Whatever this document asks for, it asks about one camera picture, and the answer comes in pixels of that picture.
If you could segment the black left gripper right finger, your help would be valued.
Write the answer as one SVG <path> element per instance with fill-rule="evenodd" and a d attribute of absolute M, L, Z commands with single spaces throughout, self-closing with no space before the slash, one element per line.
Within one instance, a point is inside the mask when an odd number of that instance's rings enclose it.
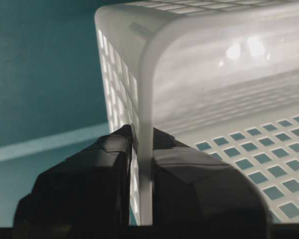
<path fill-rule="evenodd" d="M 153 131 L 155 224 L 256 225 L 271 222 L 268 205 L 238 169 Z"/>

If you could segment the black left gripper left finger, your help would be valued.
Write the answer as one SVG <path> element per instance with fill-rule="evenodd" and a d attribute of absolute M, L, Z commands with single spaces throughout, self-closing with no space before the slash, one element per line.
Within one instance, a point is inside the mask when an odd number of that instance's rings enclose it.
<path fill-rule="evenodd" d="M 19 201 L 13 223 L 127 226 L 132 147 L 126 124 L 42 172 Z"/>

